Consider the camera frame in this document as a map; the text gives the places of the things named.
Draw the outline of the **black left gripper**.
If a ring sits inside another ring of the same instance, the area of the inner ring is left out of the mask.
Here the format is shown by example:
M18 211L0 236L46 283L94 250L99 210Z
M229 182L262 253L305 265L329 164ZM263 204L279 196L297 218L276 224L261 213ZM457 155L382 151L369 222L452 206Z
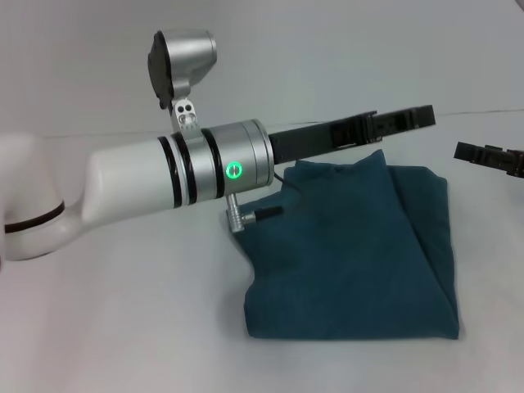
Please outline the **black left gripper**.
M432 105L384 114L367 112L342 120L314 124L269 135L274 164L328 154L380 142L383 138L435 124Z

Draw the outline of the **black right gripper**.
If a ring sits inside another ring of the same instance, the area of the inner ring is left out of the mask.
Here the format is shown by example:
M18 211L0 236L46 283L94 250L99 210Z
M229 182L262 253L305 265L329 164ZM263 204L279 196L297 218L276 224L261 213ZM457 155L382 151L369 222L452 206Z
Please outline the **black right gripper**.
M524 151L510 149L504 151L502 147L490 145L482 147L458 142L454 158L485 167L508 167L507 175L524 178Z

